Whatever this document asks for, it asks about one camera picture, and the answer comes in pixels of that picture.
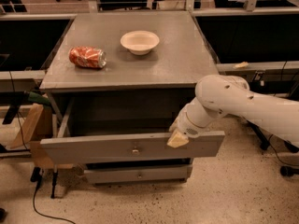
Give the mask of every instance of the soda can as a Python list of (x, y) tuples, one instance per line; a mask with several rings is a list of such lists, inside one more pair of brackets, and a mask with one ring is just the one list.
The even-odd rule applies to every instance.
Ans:
[(92, 47), (76, 47), (69, 51), (71, 63), (90, 68), (103, 68), (107, 63), (106, 53)]

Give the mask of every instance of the desk top surface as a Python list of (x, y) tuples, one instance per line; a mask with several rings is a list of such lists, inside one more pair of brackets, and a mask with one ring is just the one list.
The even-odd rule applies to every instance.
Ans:
[[(131, 31), (160, 37), (149, 54), (136, 56), (121, 45)], [(68, 59), (76, 46), (101, 48), (107, 65), (80, 68)], [(68, 30), (41, 90), (50, 92), (192, 87), (203, 76), (218, 74), (204, 40), (187, 11), (137, 11), (79, 14)]]

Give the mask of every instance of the drawer knob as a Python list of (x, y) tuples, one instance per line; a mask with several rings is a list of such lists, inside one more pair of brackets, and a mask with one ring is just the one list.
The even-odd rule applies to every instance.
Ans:
[(134, 149), (132, 150), (132, 154), (135, 155), (135, 156), (137, 156), (137, 155), (140, 154), (140, 151), (139, 151), (138, 149), (134, 148)]

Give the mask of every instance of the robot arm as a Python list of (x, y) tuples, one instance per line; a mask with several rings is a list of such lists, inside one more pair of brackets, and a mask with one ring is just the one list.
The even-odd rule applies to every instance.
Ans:
[(199, 80), (195, 95), (170, 127), (173, 135), (168, 145), (185, 145), (188, 138), (199, 137), (210, 122), (232, 114), (299, 147), (299, 102), (252, 92), (242, 77), (221, 75)]

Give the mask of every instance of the concrete floor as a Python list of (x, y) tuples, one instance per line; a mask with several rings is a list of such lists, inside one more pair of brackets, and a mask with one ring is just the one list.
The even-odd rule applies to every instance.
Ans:
[[(51, 170), (43, 174), (36, 209), (75, 223), (299, 223), (299, 177), (283, 177), (272, 148), (262, 151), (248, 124), (228, 117), (212, 130), (226, 133), (217, 157), (194, 160), (192, 176), (178, 181), (106, 184), (87, 183), (79, 166), (59, 171), (56, 199), (51, 199)], [(18, 123), (0, 128), (0, 143), (18, 131)], [(278, 155), (299, 164), (276, 137)], [(38, 215), (33, 208), (36, 183), (30, 182), (30, 159), (0, 161), (0, 207), (6, 224), (67, 223)]]

